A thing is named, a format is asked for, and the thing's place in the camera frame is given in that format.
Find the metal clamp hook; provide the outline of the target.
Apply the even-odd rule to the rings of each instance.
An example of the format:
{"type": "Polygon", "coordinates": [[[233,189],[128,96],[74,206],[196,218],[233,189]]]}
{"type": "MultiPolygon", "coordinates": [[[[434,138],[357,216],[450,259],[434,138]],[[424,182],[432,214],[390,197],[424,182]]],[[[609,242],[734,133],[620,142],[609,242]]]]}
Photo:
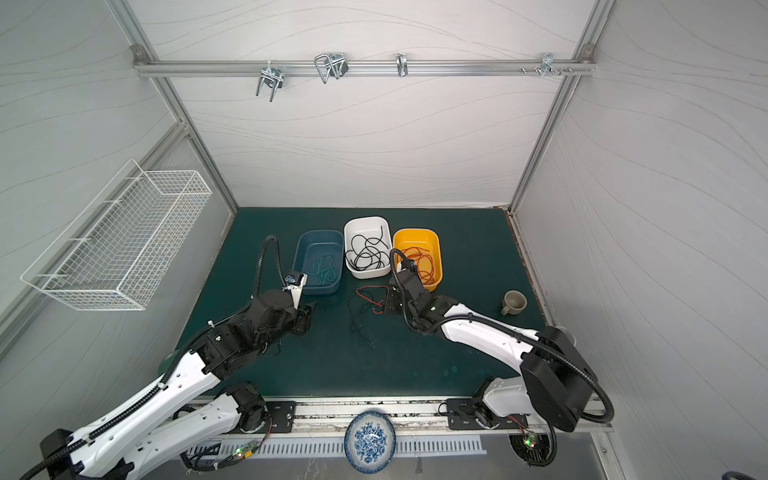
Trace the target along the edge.
{"type": "Polygon", "coordinates": [[[283,85],[283,73],[271,64],[268,64],[260,72],[255,95],[259,96],[262,92],[269,91],[269,102],[273,102],[276,93],[283,88],[283,85]]]}

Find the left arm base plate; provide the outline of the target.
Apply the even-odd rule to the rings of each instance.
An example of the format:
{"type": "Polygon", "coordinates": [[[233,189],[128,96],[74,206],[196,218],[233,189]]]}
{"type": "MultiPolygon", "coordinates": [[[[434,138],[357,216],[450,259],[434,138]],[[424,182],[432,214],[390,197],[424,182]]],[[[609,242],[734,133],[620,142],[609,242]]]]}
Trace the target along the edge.
{"type": "Polygon", "coordinates": [[[291,433],[296,416],[297,403],[295,401],[266,401],[256,410],[249,421],[248,432],[266,434],[291,433]]]}

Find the metal U-bolt hook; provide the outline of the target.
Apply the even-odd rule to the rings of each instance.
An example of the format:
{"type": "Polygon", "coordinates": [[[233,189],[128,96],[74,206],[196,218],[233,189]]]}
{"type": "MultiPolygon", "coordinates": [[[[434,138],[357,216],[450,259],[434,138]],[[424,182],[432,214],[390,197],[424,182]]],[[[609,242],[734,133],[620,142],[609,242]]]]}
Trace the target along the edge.
{"type": "Polygon", "coordinates": [[[323,84],[327,84],[331,78],[338,80],[349,71],[343,53],[322,53],[314,58],[313,63],[323,84]]]}

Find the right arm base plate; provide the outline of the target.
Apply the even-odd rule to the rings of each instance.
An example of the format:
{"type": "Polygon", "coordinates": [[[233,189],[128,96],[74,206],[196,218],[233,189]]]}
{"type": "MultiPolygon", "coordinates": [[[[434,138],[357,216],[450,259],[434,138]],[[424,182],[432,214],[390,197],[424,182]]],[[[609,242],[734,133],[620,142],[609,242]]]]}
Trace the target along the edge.
{"type": "Polygon", "coordinates": [[[525,432],[529,428],[524,415],[498,417],[479,401],[471,398],[449,398],[440,403],[437,413],[445,417],[450,431],[510,430],[525,432]]]}

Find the small metal bracket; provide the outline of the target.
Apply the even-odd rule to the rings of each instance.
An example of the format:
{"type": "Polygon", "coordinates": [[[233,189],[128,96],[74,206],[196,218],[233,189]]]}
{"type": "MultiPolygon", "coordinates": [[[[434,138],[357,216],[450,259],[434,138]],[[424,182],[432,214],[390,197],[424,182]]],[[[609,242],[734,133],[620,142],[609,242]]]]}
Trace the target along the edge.
{"type": "Polygon", "coordinates": [[[397,53],[395,56],[397,75],[399,78],[405,78],[408,75],[408,60],[404,53],[397,53]]]}

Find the blue plastic bin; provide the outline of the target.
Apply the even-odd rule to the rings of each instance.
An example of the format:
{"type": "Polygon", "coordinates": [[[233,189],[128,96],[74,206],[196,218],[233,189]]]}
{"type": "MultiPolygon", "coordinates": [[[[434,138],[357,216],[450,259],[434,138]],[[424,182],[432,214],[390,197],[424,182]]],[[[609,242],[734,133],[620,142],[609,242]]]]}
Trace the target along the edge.
{"type": "Polygon", "coordinates": [[[338,230],[309,230],[297,242],[293,269],[307,275],[305,295],[331,295],[341,283],[343,234],[338,230]]]}

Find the yellow plastic bin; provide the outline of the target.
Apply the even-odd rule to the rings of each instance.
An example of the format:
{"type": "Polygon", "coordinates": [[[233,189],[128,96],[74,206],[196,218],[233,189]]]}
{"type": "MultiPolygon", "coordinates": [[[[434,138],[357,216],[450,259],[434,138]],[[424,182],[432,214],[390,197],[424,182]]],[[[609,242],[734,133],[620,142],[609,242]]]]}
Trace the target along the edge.
{"type": "Polygon", "coordinates": [[[434,292],[444,275],[438,235],[429,229],[404,228],[394,234],[393,246],[416,264],[423,286],[434,292]]]}

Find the beige mug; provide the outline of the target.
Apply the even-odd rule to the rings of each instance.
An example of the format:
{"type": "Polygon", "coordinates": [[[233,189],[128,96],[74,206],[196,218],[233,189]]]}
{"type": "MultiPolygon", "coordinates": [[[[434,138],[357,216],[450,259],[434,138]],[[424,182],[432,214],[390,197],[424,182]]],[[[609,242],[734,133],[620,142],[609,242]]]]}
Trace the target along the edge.
{"type": "Polygon", "coordinates": [[[517,316],[528,306],[527,297],[520,291],[507,291],[502,298],[501,314],[504,316],[517,316]]]}

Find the metal corner hook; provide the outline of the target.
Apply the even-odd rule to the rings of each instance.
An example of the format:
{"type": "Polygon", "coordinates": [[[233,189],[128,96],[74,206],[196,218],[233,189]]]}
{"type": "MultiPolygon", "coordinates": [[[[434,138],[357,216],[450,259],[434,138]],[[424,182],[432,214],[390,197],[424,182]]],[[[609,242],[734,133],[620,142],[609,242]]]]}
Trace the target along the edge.
{"type": "Polygon", "coordinates": [[[537,75],[542,78],[547,76],[569,76],[573,73],[573,70],[567,66],[557,66],[554,56],[551,53],[546,53],[537,66],[531,68],[521,67],[520,72],[524,75],[537,75]]]}

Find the white plastic bin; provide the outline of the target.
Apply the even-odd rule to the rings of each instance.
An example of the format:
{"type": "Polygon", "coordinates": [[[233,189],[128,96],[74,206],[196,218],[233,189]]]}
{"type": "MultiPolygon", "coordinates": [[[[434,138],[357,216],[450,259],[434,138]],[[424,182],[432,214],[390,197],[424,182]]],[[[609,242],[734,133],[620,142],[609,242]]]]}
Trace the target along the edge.
{"type": "Polygon", "coordinates": [[[343,229],[344,262],[352,276],[369,280],[391,271],[392,239],[389,223],[380,216],[355,218],[343,229]]]}

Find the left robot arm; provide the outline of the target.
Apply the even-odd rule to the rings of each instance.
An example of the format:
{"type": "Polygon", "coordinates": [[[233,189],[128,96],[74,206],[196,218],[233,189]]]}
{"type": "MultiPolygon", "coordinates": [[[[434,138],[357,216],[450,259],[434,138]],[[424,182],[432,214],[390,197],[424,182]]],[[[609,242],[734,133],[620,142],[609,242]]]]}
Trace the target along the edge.
{"type": "Polygon", "coordinates": [[[312,304],[302,304],[306,274],[290,270],[280,288],[263,291],[257,275],[248,302],[193,335],[166,371],[129,400],[75,431],[58,429],[40,444],[42,460],[24,473],[51,479],[141,479],[203,441],[232,431],[270,430],[273,417],[250,382],[206,405],[190,401],[233,376],[287,334],[304,335],[312,304]]]}

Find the blue white patterned plate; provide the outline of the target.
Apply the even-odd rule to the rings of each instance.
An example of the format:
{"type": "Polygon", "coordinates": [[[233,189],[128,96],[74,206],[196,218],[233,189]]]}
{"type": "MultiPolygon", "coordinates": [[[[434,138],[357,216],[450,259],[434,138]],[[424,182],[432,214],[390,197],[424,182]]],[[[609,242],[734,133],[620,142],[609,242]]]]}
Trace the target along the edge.
{"type": "Polygon", "coordinates": [[[390,418],[382,412],[368,410],[349,423],[343,451],[354,470],[376,474],[390,464],[396,445],[397,434],[390,418]]]}

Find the aluminium crossbar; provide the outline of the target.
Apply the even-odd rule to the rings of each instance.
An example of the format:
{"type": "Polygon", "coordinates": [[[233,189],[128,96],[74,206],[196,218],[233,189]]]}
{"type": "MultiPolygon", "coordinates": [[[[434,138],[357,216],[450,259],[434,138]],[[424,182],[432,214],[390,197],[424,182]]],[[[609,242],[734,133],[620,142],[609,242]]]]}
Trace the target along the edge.
{"type": "MultiPolygon", "coordinates": [[[[541,59],[532,60],[408,60],[408,77],[490,77],[490,76],[537,76],[524,75],[521,67],[537,66],[541,59]]],[[[352,77],[398,77],[395,59],[347,60],[352,77]]],[[[318,72],[312,60],[278,61],[156,61],[136,64],[134,69],[146,78],[211,78],[211,77],[258,77],[261,70],[271,64],[287,78],[317,78],[318,72]]],[[[555,59],[555,64],[570,67],[569,76],[591,75],[597,68],[595,62],[578,62],[555,59]]]]}

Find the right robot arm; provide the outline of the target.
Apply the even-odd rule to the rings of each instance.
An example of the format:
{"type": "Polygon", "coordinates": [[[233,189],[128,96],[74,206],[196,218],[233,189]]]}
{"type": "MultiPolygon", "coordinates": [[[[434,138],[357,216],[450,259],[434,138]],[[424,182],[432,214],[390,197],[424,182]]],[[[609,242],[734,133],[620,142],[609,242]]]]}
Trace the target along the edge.
{"type": "Polygon", "coordinates": [[[572,432],[581,420],[608,424],[615,406],[597,375],[560,330],[513,327],[477,313],[422,285],[415,262],[400,250],[389,253],[392,310],[406,326],[484,353],[519,374],[486,381],[473,398],[475,422],[494,429],[510,415],[535,414],[551,429],[572,432]]]}

